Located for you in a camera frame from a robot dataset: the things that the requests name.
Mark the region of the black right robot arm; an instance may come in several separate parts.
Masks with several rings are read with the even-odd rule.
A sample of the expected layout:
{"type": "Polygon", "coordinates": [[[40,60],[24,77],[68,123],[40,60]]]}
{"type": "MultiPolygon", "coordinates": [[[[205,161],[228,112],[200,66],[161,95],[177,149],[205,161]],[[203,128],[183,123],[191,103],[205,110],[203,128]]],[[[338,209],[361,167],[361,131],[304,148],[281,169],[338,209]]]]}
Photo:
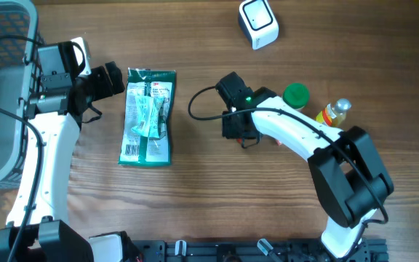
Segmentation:
{"type": "Polygon", "coordinates": [[[329,217],[320,242],[333,258],[351,258],[364,245],[365,228],[376,223],[374,213],[384,209],[394,191],[367,132],[360,127],[342,131],[304,115],[309,94],[302,87],[288,87],[282,95],[266,87],[252,90],[232,72],[215,89],[227,107],[223,137],[245,141],[267,135],[307,161],[329,217]]]}

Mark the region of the yellow oil bottle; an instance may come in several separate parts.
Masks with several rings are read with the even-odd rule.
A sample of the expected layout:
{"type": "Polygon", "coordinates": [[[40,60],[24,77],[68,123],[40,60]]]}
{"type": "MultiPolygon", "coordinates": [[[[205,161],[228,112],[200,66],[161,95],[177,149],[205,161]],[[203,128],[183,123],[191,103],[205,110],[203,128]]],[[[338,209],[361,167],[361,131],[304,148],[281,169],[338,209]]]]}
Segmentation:
{"type": "Polygon", "coordinates": [[[315,120],[330,127],[339,127],[346,119],[351,109],[351,102],[346,98],[337,100],[334,104],[327,104],[316,116],[315,120]]]}

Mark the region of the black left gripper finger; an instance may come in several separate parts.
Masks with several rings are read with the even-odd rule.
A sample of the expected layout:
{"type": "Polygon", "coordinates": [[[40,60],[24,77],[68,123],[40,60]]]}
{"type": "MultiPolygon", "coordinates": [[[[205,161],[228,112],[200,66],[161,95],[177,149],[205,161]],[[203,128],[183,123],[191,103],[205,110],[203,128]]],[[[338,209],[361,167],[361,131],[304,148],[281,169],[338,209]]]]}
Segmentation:
{"type": "Polygon", "coordinates": [[[112,96],[112,83],[103,66],[93,68],[89,79],[93,90],[93,101],[112,96]]]}
{"type": "Polygon", "coordinates": [[[125,91],[122,72],[114,61],[105,64],[111,80],[111,94],[117,95],[125,91]]]}

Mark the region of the white wet wipe sachet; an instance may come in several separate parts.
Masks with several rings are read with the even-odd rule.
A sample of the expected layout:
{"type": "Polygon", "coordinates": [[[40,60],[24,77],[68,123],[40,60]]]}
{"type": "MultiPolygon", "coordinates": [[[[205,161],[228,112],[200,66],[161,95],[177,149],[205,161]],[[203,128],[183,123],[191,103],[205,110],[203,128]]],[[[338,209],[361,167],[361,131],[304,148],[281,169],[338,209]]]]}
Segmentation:
{"type": "Polygon", "coordinates": [[[161,116],[164,98],[145,95],[135,96],[137,119],[131,130],[140,136],[162,139],[164,120],[161,116]]]}

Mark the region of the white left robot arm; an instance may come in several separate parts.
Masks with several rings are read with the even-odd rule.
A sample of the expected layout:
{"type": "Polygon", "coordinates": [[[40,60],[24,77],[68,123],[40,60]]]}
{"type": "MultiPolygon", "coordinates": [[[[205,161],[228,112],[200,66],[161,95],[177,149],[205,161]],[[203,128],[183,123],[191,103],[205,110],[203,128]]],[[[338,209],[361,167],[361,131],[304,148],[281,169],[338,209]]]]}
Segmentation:
{"type": "Polygon", "coordinates": [[[19,198],[0,229],[0,261],[97,261],[123,258],[120,233],[86,240],[68,225],[71,158],[83,113],[93,102],[124,91],[116,64],[89,68],[75,41],[38,49],[42,91],[33,93],[20,122],[28,128],[19,198]]]}

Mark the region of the green 3M gloves package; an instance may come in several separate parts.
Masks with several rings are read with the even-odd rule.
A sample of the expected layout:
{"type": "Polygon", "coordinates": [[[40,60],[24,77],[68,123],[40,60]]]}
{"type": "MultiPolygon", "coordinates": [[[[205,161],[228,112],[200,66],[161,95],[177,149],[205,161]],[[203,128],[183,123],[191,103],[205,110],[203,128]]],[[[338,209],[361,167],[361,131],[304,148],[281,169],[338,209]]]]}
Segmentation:
{"type": "Polygon", "coordinates": [[[129,68],[125,98],[124,131],[118,163],[120,165],[160,167],[171,164],[169,116],[175,97],[175,71],[129,68]],[[131,128],[137,119],[135,96],[164,98],[161,116],[164,137],[152,139],[135,134],[131,128]]]}

